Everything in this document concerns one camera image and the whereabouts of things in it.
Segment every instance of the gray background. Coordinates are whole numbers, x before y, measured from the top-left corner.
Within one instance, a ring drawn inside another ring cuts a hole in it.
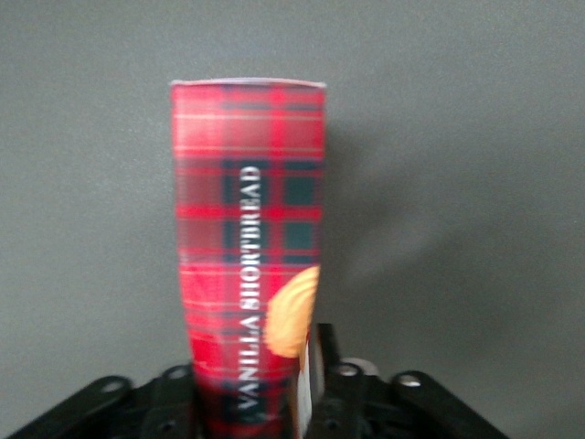
[[[585,430],[583,2],[0,3],[0,436],[188,359],[169,87],[328,84],[316,320],[513,438]]]

